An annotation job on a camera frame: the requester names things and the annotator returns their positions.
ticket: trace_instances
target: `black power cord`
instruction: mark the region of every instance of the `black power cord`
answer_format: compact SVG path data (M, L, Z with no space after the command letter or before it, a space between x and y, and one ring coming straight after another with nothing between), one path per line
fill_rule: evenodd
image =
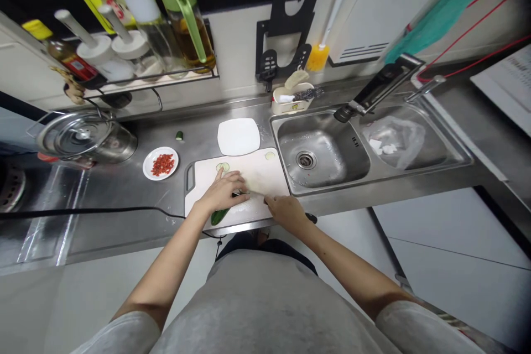
M98 213L122 213L138 210L158 210L159 212L174 218L185 219L184 216L173 215L168 213L165 210L162 210L159 207L155 206L137 206L137 207L103 207L103 208L91 208L91 209L55 209L55 210L38 210L30 212L15 212L15 213L0 213L0 221L2 220L22 220L25 218L37 218L37 217L50 217L50 216L70 216L70 215L80 215L80 214L98 214ZM219 250L221 243L221 238L225 238L226 235L221 237L216 237L210 235L205 231L202 231L207 237L219 239L217 243L217 249Z

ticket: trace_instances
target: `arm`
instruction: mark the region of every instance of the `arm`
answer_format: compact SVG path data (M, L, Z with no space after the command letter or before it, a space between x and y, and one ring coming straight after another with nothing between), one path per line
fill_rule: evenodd
M232 171L221 178L222 173L223 168L218 171L214 183L204 196L195 202L188 217L112 320L132 311L143 311L155 320L160 330L163 329L206 221L214 211L227 209L249 199L249 195L236 198L231 196L234 190L247 190L239 171Z
M394 301L407 300L418 303L372 265L317 228L308 220L296 198L266 196L265 201L275 221L300 239L322 260L350 297L372 320Z

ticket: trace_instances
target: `double sink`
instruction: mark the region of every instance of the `double sink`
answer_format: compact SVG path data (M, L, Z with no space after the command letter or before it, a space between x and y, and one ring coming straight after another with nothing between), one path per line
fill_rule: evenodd
M469 165L473 158L437 111L424 99L414 104L395 94L371 114L347 123L334 118L336 105L295 116L274 117L271 126L294 196L331 191L377 180ZM385 116L415 122L425 129L424 143L405 170L396 156L378 155L364 129Z

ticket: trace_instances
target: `chopped red chili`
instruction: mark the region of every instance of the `chopped red chili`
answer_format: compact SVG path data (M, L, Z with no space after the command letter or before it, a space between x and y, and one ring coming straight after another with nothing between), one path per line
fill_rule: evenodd
M172 159L173 154L159 155L156 161L153 163L153 169L151 172L155 176L160 176L161 174L168 174L175 164L175 159Z

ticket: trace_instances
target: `pot lid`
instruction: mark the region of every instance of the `pot lid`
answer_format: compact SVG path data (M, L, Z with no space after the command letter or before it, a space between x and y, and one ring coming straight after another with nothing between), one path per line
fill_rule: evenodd
M67 113L44 127L37 136L37 145L50 156L81 155L98 147L109 136L113 124L97 111Z

